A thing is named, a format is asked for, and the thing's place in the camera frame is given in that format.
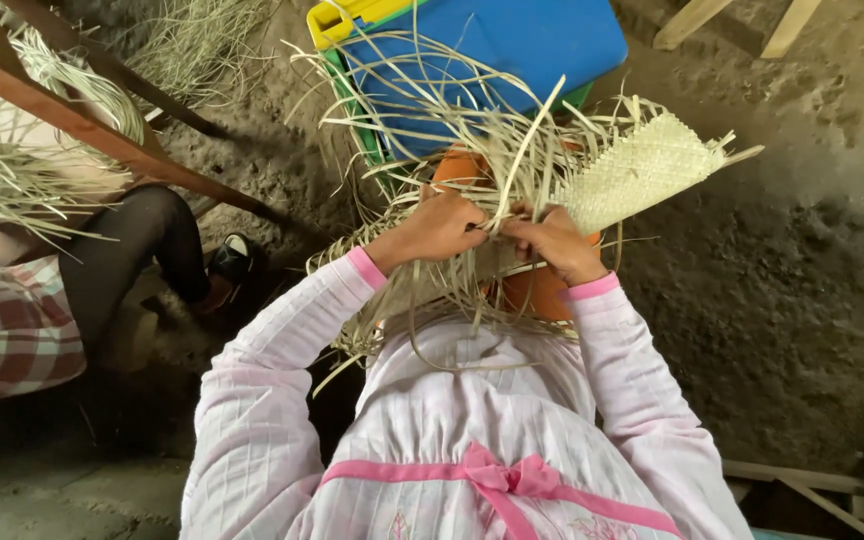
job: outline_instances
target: pink cuff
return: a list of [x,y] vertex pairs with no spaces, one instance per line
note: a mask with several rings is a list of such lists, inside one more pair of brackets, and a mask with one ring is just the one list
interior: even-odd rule
[[385,285],[386,277],[379,271],[376,264],[372,262],[372,258],[369,257],[366,250],[362,249],[362,246],[355,246],[345,256],[348,257],[349,261],[352,261],[352,265],[358,270],[359,276],[362,276],[362,279],[366,281],[372,290],[378,291],[378,289],[382,289],[382,286]]
[[586,284],[558,291],[558,300],[563,302],[578,302],[602,296],[613,289],[618,289],[618,276],[615,272],[608,272],[608,275],[605,277],[599,277]]

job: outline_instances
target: red plaid fabric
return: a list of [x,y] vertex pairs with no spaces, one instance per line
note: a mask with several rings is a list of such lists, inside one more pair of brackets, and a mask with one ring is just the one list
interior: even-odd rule
[[59,258],[0,268],[0,398],[54,387],[85,369]]

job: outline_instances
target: woman's left hand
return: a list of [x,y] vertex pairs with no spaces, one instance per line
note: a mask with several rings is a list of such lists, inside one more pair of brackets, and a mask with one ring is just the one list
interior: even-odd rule
[[388,276],[411,261],[438,263],[471,250],[489,235],[476,226],[486,213],[454,189],[438,192],[425,184],[418,190],[418,205],[412,215],[366,245],[368,256]]

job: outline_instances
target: hand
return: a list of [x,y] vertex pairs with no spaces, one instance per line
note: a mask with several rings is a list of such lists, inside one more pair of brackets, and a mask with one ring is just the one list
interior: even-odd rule
[[458,191],[425,184],[412,215],[369,242],[366,254],[386,276],[411,261],[438,263],[486,241],[486,231],[475,228],[485,220],[482,208]]
[[501,231],[515,239],[515,256],[523,263],[538,253],[570,288],[609,275],[597,250],[582,236],[564,207],[549,204],[538,223],[532,223],[534,210],[525,202],[514,202],[511,211],[523,217],[505,220]]

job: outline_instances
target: woman's right hand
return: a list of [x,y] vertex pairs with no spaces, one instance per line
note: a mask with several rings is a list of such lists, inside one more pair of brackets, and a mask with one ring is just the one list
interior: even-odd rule
[[523,263],[538,254],[570,288],[609,275],[598,250],[589,245],[563,206],[549,204],[536,223],[532,206],[525,202],[514,202],[511,211],[517,217],[505,220],[501,232],[515,239],[515,256]]

